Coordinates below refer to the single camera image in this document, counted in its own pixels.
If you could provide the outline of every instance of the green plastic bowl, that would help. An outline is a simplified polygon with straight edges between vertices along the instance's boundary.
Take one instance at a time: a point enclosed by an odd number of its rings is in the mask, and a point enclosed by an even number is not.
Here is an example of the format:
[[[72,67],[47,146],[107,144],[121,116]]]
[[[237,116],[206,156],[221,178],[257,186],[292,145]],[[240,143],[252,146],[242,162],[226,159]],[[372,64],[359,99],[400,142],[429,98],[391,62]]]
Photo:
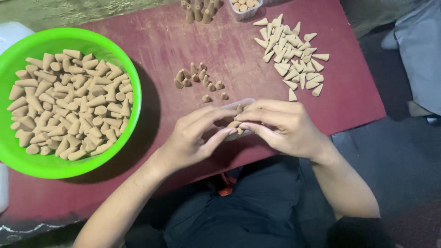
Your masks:
[[[27,57],[43,59],[44,53],[62,53],[63,49],[79,50],[87,55],[93,53],[125,71],[133,86],[133,110],[124,133],[106,152],[78,161],[66,161],[55,155],[29,155],[19,146],[15,131],[11,129],[12,114],[6,108],[12,103],[9,93],[19,78],[18,70],[28,65]],[[141,107],[141,85],[135,66],[129,56],[115,43],[97,33],[78,28],[55,28],[32,34],[0,55],[0,160],[21,173],[40,178],[67,178],[89,172],[111,159],[127,142],[138,121]]]

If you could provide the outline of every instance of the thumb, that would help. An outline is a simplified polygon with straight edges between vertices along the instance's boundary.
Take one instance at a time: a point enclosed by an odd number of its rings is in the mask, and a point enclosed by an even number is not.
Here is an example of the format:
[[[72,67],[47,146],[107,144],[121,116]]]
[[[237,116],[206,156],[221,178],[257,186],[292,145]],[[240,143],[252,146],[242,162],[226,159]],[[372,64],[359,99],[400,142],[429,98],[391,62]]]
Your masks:
[[[270,146],[278,138],[277,133],[273,132],[271,129],[261,124],[252,123],[252,122],[243,122],[242,124],[239,125],[239,127],[241,129],[250,130],[251,132],[257,134],[262,139],[264,139]]]
[[[224,128],[219,130],[215,135],[213,135],[207,142],[199,148],[199,152],[210,156],[213,151],[219,146],[222,141],[229,135],[237,132],[236,128]]]

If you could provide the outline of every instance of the forearm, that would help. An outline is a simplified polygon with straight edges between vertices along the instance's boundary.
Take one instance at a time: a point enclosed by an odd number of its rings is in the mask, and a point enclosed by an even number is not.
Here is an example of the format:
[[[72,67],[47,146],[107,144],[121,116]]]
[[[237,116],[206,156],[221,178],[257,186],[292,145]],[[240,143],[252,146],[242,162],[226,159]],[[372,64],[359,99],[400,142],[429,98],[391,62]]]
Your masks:
[[[312,169],[337,219],[380,217],[377,200],[366,182],[329,141]]]
[[[112,248],[124,238],[148,199],[168,176],[156,154],[125,180],[84,225],[75,248]]]

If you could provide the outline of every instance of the hand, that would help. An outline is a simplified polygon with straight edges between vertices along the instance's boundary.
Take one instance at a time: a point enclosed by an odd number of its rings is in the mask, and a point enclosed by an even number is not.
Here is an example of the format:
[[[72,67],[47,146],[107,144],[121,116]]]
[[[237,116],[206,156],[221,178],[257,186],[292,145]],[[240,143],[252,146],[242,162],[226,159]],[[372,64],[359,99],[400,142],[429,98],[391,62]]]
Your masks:
[[[239,126],[262,137],[272,148],[285,154],[318,162],[330,141],[312,123],[303,104],[259,100],[236,117]]]
[[[215,121],[235,115],[235,110],[207,106],[180,118],[168,140],[155,152],[155,158],[163,162],[167,172],[173,173],[210,157],[217,146],[237,130],[224,128],[206,143],[202,135]]]

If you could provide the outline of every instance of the finger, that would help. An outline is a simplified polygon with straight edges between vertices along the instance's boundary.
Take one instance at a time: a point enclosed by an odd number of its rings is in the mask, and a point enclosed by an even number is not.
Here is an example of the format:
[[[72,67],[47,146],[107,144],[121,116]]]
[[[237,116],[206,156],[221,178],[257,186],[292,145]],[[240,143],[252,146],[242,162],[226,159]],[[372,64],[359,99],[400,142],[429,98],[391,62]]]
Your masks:
[[[238,121],[260,121],[265,124],[269,124],[275,127],[279,127],[281,125],[286,124],[292,115],[282,112],[275,112],[272,110],[266,109],[256,109],[256,110],[247,110],[242,114],[236,116],[236,120]]]
[[[188,132],[197,136],[201,136],[210,126],[217,120],[228,116],[235,116],[236,111],[231,109],[215,109],[205,113],[202,117],[187,127]]]
[[[280,138],[280,134],[273,132],[271,129],[264,125],[244,122],[239,125],[241,129],[250,130],[251,132],[257,134],[262,139],[264,139],[270,146],[272,146],[276,139]]]
[[[211,156],[213,151],[219,146],[222,141],[227,138],[229,135],[232,135],[233,133],[236,133],[236,128],[224,128],[219,130],[215,135],[213,135],[209,140],[207,140],[207,143],[202,145],[199,148],[199,153],[201,156],[207,158]]]
[[[256,109],[267,109],[276,112],[284,113],[298,113],[299,108],[303,105],[299,102],[289,102],[289,101],[277,101],[271,99],[258,100],[251,104],[246,111],[256,110]]]
[[[197,109],[197,110],[191,112],[187,116],[184,116],[182,118],[182,120],[188,126],[188,125],[192,124],[193,122],[195,122],[197,119],[201,118],[206,113],[213,111],[213,110],[216,110],[216,109],[221,109],[221,108],[209,105],[209,106],[206,106],[206,107],[203,107],[203,108],[200,108],[200,109]]]

